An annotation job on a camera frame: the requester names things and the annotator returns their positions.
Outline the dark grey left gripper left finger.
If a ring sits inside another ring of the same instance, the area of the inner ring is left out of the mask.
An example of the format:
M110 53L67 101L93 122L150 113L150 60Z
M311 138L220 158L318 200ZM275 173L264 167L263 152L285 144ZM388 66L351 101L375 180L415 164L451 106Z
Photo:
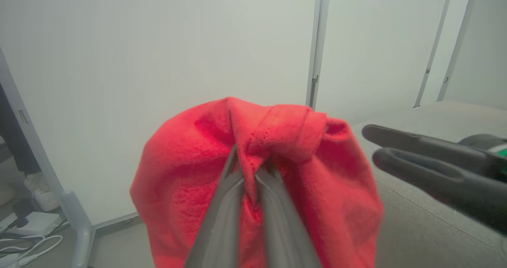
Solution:
M239 267L243 183L237 145L234 145L185 261L185 268Z

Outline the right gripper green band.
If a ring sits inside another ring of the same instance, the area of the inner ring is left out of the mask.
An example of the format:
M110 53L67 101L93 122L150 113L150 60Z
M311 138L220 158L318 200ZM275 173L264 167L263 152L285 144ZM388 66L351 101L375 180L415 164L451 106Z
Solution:
M506 137L475 134L456 144L374 124L366 125L362 136L385 147L372 156L379 169L506 233L507 167L506 161L496 162L496 156L507 156Z

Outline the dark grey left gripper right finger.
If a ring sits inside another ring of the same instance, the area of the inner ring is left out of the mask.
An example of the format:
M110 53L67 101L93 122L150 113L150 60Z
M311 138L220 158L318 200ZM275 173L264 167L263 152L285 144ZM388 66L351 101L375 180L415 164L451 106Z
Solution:
M320 268L315 246L274 162L255 173L268 268Z

